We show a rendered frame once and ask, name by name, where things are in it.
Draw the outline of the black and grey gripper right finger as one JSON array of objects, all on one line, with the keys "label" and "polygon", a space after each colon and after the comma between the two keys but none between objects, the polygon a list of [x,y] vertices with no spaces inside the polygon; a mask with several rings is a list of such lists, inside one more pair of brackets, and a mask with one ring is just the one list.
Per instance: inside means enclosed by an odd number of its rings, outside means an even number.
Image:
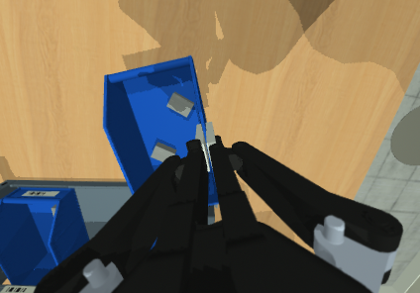
[{"label": "black and grey gripper right finger", "polygon": [[246,142],[224,147],[212,122],[206,123],[206,144],[236,293],[283,289],[280,268],[234,170],[319,257],[372,293],[387,282],[403,234],[395,217],[325,190]]}]

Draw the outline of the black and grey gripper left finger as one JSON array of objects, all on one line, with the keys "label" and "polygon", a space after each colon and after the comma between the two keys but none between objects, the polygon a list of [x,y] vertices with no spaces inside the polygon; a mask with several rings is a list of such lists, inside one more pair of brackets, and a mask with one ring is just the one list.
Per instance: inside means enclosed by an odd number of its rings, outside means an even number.
[{"label": "black and grey gripper left finger", "polygon": [[168,157],[90,241],[42,278],[34,293],[111,293],[154,242],[135,293],[188,293],[194,228],[208,225],[210,164],[201,124],[186,147],[186,157]]}]

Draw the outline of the grey metal shelf rack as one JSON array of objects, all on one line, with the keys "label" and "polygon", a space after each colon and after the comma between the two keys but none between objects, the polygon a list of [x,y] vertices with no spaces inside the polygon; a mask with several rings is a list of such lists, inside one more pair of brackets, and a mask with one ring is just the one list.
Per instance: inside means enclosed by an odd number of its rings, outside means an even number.
[{"label": "grey metal shelf rack", "polygon": [[[127,182],[5,180],[0,183],[0,202],[22,187],[75,188],[82,218],[91,240],[132,196]],[[3,284],[7,276],[0,266],[0,293],[33,293],[37,285]]]}]

